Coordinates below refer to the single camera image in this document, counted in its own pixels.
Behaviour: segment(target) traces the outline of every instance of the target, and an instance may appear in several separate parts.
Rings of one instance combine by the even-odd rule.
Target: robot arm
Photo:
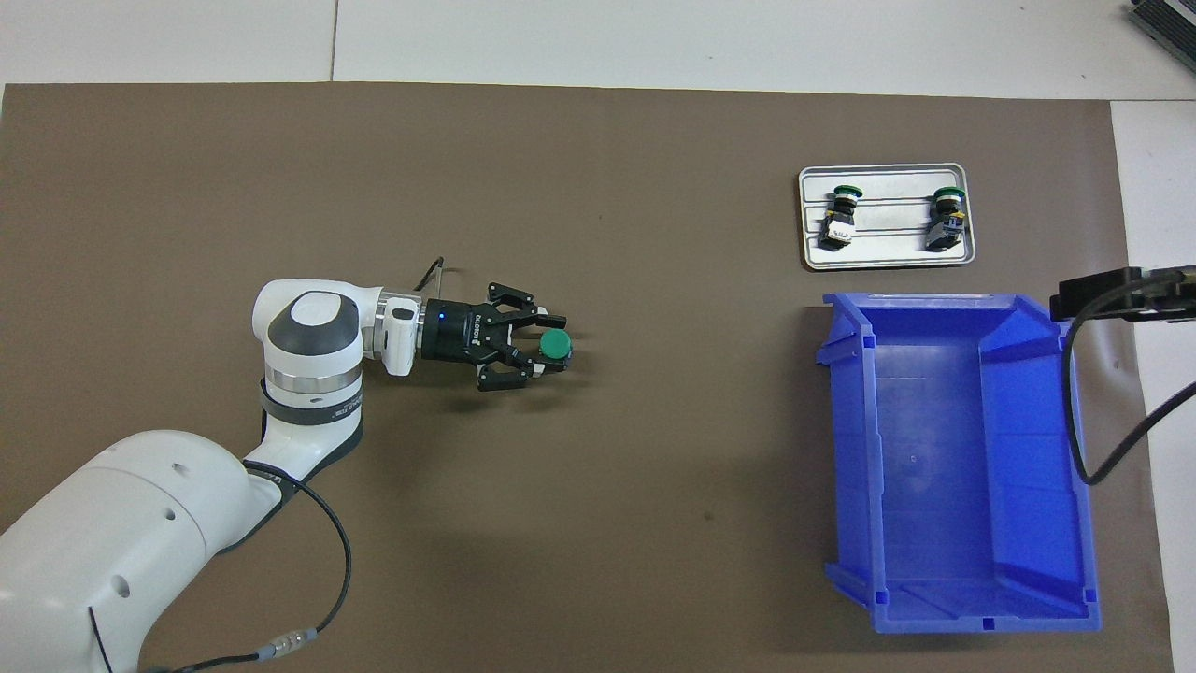
[[[512,343],[514,329],[560,328],[563,317],[514,288],[492,283],[489,294],[464,304],[330,280],[263,287],[252,324],[266,360],[266,428],[245,457],[251,467],[196,435],[155,430],[112,445],[63,481],[0,537],[0,669],[134,672],[175,596],[294,495],[270,472],[306,483],[360,442],[362,359],[395,377],[410,373],[416,353],[470,363],[482,391],[568,367],[560,329],[545,332],[539,357]],[[495,373],[498,362],[513,372]]]

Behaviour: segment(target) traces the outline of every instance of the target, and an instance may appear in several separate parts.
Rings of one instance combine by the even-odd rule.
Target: silver tray
[[[840,250],[818,246],[818,233],[834,201],[836,185],[864,190],[855,207],[855,234]],[[930,201],[935,189],[958,186],[966,194],[964,239],[941,252],[926,249]],[[871,166],[810,166],[798,175],[801,210],[801,251],[813,270],[959,265],[976,258],[971,192],[959,164],[881,164]]]

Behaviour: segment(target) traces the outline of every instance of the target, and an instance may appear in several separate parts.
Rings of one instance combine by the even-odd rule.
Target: green round cap
[[[545,359],[565,360],[573,353],[573,338],[563,329],[549,329],[539,335],[539,353]]]

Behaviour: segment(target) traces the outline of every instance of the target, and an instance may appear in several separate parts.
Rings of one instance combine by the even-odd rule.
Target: blue bin
[[[828,294],[835,586],[881,634],[1100,629],[1063,325],[1019,294]]]

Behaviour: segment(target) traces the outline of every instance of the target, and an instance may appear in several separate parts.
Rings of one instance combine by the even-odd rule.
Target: brown mat
[[[0,526],[133,433],[256,443],[258,288],[445,296],[499,280],[569,316],[575,369],[481,394],[366,381],[313,484],[356,552],[342,616],[279,671],[1167,671],[1148,464],[1093,495],[1100,634],[879,636],[835,557],[830,290],[1024,292],[1125,263],[1109,105],[453,85],[10,86]],[[811,273],[806,165],[953,160],[977,259]],[[1142,415],[1131,332],[1085,336],[1087,433]],[[340,549],[297,501],[147,640],[175,666],[315,623]]]

